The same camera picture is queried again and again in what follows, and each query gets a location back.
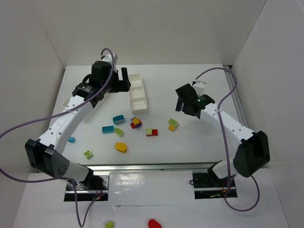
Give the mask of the teal arched lego brick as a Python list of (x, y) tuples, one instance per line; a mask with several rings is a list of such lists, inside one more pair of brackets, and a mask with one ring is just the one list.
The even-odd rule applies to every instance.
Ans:
[(117, 115), (115, 117), (113, 117), (113, 123), (115, 125), (119, 125), (125, 122), (125, 118), (123, 115)]

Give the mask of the teal long lego brick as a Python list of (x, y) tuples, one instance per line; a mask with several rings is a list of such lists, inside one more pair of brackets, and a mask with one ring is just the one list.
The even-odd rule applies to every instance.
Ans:
[(103, 134), (108, 134), (108, 133), (113, 133), (115, 130), (115, 127), (112, 125), (112, 126), (103, 126), (102, 127), (102, 133)]

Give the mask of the small teal lego brick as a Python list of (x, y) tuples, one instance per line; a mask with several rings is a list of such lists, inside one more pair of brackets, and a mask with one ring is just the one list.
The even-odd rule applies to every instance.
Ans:
[(68, 142), (70, 142), (70, 143), (74, 143), (76, 140), (75, 140), (75, 138), (74, 137), (69, 137), (69, 139), (68, 139)]

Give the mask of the lime lego brick front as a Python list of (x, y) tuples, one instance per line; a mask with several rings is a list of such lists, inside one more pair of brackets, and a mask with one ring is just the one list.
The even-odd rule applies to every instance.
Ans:
[(84, 156), (89, 160), (93, 157), (93, 154), (90, 150), (88, 150), (84, 153)]

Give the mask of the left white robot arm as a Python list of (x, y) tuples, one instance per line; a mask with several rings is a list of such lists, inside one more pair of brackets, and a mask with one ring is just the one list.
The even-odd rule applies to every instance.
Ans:
[(37, 140), (29, 139), (25, 150), (31, 167), (55, 179), (73, 179), (84, 189), (102, 185), (103, 179), (92, 169), (63, 156), (68, 139), (82, 120), (104, 99), (106, 93), (128, 92), (131, 83), (127, 68), (121, 69), (122, 80), (111, 63), (96, 61), (91, 73), (78, 84), (69, 102), (49, 129)]

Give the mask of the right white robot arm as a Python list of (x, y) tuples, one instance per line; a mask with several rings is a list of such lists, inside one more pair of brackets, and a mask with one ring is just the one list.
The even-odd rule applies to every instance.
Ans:
[(221, 109), (207, 94), (202, 82), (185, 84), (176, 89), (178, 102), (176, 111), (195, 116), (211, 124), (215, 129), (224, 129), (226, 140), (236, 149), (235, 157), (219, 161), (208, 168), (211, 181), (218, 181), (230, 175), (250, 177), (270, 161), (268, 137), (263, 131), (254, 132)]

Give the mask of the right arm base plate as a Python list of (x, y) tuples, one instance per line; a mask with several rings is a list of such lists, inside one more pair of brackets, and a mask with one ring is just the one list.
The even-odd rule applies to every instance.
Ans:
[(194, 187), (194, 197), (199, 199), (224, 198), (227, 192), (228, 179), (216, 179), (208, 173), (193, 173), (189, 184)]

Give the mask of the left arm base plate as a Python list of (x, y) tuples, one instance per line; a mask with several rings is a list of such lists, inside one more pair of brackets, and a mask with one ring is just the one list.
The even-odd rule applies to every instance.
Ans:
[[(110, 180), (109, 172), (97, 172), (97, 175), (103, 179), (102, 183), (94, 183), (92, 187), (85, 187), (80, 182), (76, 182), (77, 200), (80, 202), (89, 202), (93, 198), (96, 201), (108, 201), (108, 187)], [(74, 202), (75, 192), (71, 183), (66, 184), (64, 202)]]

